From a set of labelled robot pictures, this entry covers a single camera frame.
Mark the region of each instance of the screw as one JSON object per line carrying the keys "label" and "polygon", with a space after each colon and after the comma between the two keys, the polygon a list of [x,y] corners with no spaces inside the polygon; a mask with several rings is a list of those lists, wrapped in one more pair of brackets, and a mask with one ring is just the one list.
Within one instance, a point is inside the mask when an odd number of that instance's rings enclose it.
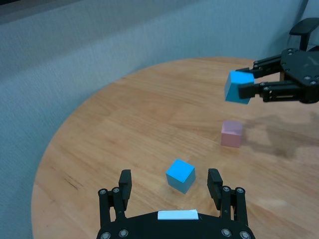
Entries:
{"label": "screw", "polygon": [[228,238],[231,237],[231,232],[230,232],[229,229],[224,228],[224,229],[221,230],[221,233],[222,233],[223,236],[225,236],[225,237],[228,237]]}
{"label": "screw", "polygon": [[250,235],[248,232],[242,231],[239,233],[239,235],[242,239],[250,239]]}
{"label": "screw", "polygon": [[101,239],[109,239],[111,237],[111,234],[110,233],[103,233],[101,235]]}
{"label": "screw", "polygon": [[119,232],[119,237],[125,238],[125,237],[128,236],[128,234],[129,234],[129,231],[126,230],[126,229],[123,229],[123,230],[120,230],[120,232]]}

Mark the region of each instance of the white label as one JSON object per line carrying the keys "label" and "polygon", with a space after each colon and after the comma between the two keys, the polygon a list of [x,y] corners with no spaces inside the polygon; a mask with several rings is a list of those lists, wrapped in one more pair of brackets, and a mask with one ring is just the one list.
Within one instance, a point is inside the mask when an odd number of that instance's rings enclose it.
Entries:
{"label": "white label", "polygon": [[198,212],[194,210],[159,211],[158,220],[198,220]]}

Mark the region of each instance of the round table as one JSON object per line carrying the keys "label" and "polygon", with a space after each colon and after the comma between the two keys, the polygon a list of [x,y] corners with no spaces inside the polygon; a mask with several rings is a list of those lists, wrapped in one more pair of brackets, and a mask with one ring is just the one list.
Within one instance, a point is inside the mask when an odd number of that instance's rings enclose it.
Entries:
{"label": "round table", "polygon": [[[246,189],[257,239],[319,238],[319,104],[263,103],[258,96],[248,105],[225,102],[229,71],[251,65],[235,58],[158,64],[89,98],[58,130],[39,166],[34,238],[95,239],[97,192],[117,186],[123,169],[131,169],[133,182],[127,217],[186,209],[217,216],[208,168],[217,168],[225,185]],[[224,120],[243,123],[240,148],[220,145]],[[166,181],[176,158],[196,168],[185,195]]]}

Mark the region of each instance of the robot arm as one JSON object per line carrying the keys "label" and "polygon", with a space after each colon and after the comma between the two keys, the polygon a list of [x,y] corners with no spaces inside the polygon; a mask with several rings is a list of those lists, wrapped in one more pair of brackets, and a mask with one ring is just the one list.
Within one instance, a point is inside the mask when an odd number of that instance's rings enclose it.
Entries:
{"label": "robot arm", "polygon": [[[97,239],[255,239],[248,227],[245,189],[231,189],[223,185],[217,169],[208,169],[207,187],[214,200],[219,217],[197,213],[197,219],[159,219],[158,212],[131,218],[125,216],[132,189],[131,171],[123,170],[119,186],[111,191],[101,189],[100,230]],[[112,222],[110,208],[115,210],[116,219]]]}
{"label": "robot arm", "polygon": [[241,99],[258,94],[264,102],[300,101],[309,104],[319,101],[319,51],[289,48],[280,55],[255,61],[252,69],[237,71],[251,73],[254,78],[280,72],[279,82],[240,85]]}

